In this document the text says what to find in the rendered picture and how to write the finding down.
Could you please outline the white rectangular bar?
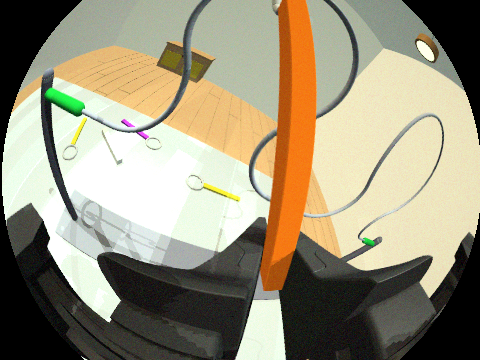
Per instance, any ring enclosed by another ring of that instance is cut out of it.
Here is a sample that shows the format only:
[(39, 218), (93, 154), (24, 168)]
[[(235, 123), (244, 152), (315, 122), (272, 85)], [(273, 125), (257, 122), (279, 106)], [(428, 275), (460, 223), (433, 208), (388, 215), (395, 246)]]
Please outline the white rectangular bar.
[(109, 151), (111, 151), (113, 159), (116, 160), (116, 164), (123, 163), (123, 157), (121, 157), (119, 151), (117, 151), (116, 144), (113, 143), (111, 135), (109, 135), (107, 127), (101, 128), (101, 133), (103, 133), (103, 137), (105, 140), (105, 143), (107, 143), (107, 147), (109, 148)]

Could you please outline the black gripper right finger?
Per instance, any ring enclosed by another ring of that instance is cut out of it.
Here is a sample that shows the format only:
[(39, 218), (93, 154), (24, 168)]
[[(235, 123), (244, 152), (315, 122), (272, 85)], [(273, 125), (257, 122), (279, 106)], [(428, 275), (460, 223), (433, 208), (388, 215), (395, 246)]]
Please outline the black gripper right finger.
[(433, 257), (423, 255), (389, 267), (361, 271), (328, 252), (304, 232), (279, 291), (285, 359), (308, 360), (364, 309), (420, 281)]

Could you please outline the grey ring with purple handle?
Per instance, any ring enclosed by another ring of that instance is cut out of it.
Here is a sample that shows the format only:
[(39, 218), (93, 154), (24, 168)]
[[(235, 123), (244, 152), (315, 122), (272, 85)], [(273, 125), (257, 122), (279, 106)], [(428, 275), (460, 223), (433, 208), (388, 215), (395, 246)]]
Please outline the grey ring with purple handle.
[[(124, 120), (121, 120), (121, 123), (125, 124), (125, 127), (135, 127), (135, 125), (132, 125), (131, 123), (129, 123), (129, 121), (125, 121), (125, 119), (124, 119)], [(140, 136), (140, 137), (143, 137), (143, 139), (145, 140), (145, 144), (147, 144), (147, 147), (149, 147), (149, 144), (148, 144), (148, 140), (149, 140), (149, 139), (157, 139), (157, 140), (159, 140), (160, 143), (161, 143), (161, 140), (159, 139), (159, 137), (147, 136), (147, 133), (144, 133), (143, 131), (141, 131), (141, 132), (139, 133), (139, 136)], [(163, 144), (163, 143), (161, 143), (161, 144)], [(160, 144), (160, 147), (161, 147), (161, 144)], [(153, 148), (152, 148), (152, 147), (149, 147), (149, 149), (160, 149), (160, 147), (153, 147)]]

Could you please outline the orange handle with grey loop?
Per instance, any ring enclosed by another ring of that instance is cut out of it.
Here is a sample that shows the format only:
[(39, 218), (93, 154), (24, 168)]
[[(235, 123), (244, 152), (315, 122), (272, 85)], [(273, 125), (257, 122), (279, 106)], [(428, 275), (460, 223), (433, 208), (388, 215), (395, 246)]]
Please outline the orange handle with grey loop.
[(307, 0), (272, 0), (279, 17), (280, 85), (276, 156), (260, 276), (281, 291), (307, 200), (316, 129), (316, 61)]

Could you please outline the grey ring with yellow handle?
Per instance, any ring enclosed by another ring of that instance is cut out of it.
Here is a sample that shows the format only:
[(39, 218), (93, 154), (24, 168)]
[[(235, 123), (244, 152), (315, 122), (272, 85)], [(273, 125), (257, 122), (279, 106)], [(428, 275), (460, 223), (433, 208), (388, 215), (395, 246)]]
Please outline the grey ring with yellow handle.
[[(201, 180), (201, 187), (200, 188), (192, 187), (192, 185), (189, 184), (188, 177), (193, 176), (193, 175), (199, 177), (199, 179)], [(232, 200), (235, 200), (235, 201), (240, 201), (239, 196), (232, 195), (232, 193), (224, 191), (224, 189), (213, 187), (213, 185), (211, 185), (211, 184), (204, 183), (203, 179), (201, 179), (201, 177), (199, 175), (196, 175), (196, 173), (189, 173), (189, 175), (187, 175), (187, 177), (185, 177), (185, 181), (187, 181), (188, 187), (191, 187), (192, 189), (196, 189), (196, 191), (199, 191), (199, 189), (201, 189), (201, 188), (205, 188), (205, 189), (208, 189), (208, 191), (216, 192), (216, 193), (219, 193), (219, 195), (229, 197), (229, 199), (232, 199)]]
[(75, 136), (73, 136), (71, 145), (65, 145), (64, 151), (65, 151), (65, 149), (67, 149), (67, 148), (69, 148), (69, 147), (75, 147), (75, 148), (76, 148), (75, 155), (73, 155), (72, 157), (65, 157), (65, 156), (64, 156), (64, 151), (63, 151), (63, 157), (64, 157), (65, 160), (72, 160), (73, 157), (76, 156), (76, 153), (77, 153), (77, 147), (76, 147), (76, 145), (75, 145), (75, 144), (76, 144), (76, 140), (77, 140), (77, 137), (80, 136), (80, 132), (83, 131), (83, 127), (84, 127), (85, 123), (87, 123), (87, 120), (88, 120), (87, 117), (85, 117), (85, 119), (81, 120), (81, 123), (80, 123), (80, 125), (79, 125), (79, 128), (76, 129)]

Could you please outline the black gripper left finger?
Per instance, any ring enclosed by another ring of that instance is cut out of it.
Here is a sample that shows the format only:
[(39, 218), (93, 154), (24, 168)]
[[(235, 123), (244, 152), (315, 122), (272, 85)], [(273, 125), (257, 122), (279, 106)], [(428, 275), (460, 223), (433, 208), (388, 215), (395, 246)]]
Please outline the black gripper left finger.
[(197, 268), (153, 265), (117, 252), (99, 253), (97, 265), (120, 300), (219, 332), (224, 360), (235, 360), (251, 313), (267, 228), (267, 217), (256, 217), (223, 252)]

